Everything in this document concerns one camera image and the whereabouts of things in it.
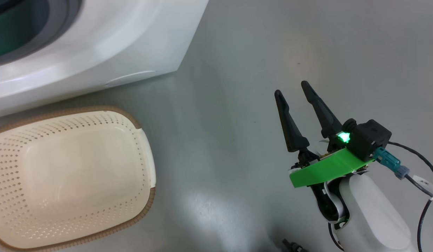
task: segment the teal connector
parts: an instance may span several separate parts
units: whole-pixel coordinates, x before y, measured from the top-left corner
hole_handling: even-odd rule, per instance
[[[405,175],[410,172],[410,170],[406,166],[401,165],[401,162],[398,158],[389,153],[383,147],[379,147],[375,150],[375,152],[373,153],[373,159],[375,159],[383,166],[391,169],[391,171],[393,171],[397,178],[399,178],[400,180],[404,179]]]

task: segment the led light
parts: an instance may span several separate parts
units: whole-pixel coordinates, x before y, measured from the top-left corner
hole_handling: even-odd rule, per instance
[[[345,143],[349,142],[350,140],[350,133],[341,132],[338,137]]]

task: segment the green bracket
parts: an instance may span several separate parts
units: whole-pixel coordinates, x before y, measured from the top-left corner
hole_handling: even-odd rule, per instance
[[[305,187],[344,176],[372,161],[363,162],[344,148],[315,164],[291,173],[289,178],[294,188]]]

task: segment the washing machine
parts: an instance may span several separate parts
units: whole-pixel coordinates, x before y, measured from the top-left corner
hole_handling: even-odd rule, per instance
[[[208,0],[0,0],[0,116],[176,71]]]

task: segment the washing machine drum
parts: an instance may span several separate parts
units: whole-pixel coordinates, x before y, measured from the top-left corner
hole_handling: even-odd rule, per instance
[[[49,45],[75,21],[82,0],[0,0],[0,65]]]

